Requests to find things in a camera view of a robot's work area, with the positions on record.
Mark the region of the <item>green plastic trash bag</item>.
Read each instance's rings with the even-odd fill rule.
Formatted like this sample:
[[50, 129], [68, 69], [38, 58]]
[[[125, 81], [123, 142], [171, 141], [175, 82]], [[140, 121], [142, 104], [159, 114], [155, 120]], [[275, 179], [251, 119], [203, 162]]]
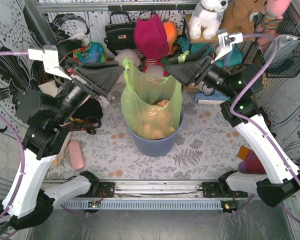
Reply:
[[[160, 140], [179, 127], [183, 106], [182, 85], [173, 76], [154, 76], [140, 71], [125, 58], [125, 88], [120, 98], [124, 120], [139, 137]], [[169, 100], [165, 107], [156, 106]]]

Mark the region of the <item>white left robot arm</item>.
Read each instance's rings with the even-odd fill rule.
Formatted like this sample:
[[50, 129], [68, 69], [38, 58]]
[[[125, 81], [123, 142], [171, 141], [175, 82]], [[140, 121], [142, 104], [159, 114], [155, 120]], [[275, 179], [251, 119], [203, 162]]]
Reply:
[[65, 81], [56, 96], [34, 89], [20, 95], [16, 117], [28, 129], [21, 144], [19, 173], [8, 195], [0, 200], [0, 214], [10, 216], [14, 230], [38, 226], [59, 205], [98, 192], [100, 181], [89, 171], [57, 187], [43, 190], [41, 185], [69, 133], [66, 122], [87, 98], [106, 97], [124, 70], [117, 61], [83, 63], [68, 58], [61, 71]]

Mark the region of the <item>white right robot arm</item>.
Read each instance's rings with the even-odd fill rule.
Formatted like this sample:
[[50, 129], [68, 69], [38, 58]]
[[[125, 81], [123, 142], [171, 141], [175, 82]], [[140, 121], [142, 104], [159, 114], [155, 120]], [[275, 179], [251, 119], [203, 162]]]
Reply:
[[263, 88], [262, 70], [248, 64], [228, 73], [214, 63], [207, 49], [170, 58], [164, 69], [185, 87], [204, 83], [226, 96], [220, 104], [223, 117], [245, 138], [265, 170], [263, 174], [223, 174], [218, 179], [221, 194], [245, 192], [275, 207], [300, 191], [300, 168], [282, 150], [251, 99]]

